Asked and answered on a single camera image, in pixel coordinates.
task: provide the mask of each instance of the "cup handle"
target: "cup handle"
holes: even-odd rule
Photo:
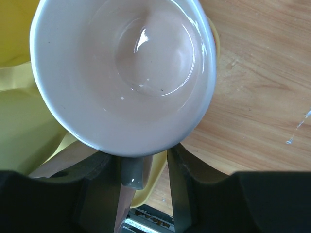
[[[150,174],[153,155],[142,158],[121,158],[121,182],[123,186],[142,190]]]

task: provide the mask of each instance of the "table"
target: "table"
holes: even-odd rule
[[[201,4],[218,30],[221,58],[211,105],[182,144],[227,174],[310,171],[311,1]],[[173,214],[167,168],[146,204]]]

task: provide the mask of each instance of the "wooden surface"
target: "wooden surface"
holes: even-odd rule
[[[311,170],[311,1],[201,3],[221,59],[210,108],[183,145],[227,174]],[[147,204],[173,214],[167,169]]]

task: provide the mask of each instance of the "yellow cup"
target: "yellow cup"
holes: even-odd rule
[[[0,0],[0,68],[30,61],[29,31],[39,0]]]

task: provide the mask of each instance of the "white cup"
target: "white cup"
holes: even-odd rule
[[[35,81],[83,143],[122,157],[153,155],[182,141],[207,111],[216,82],[207,18],[198,0],[160,8],[163,1],[40,1],[30,31]]]

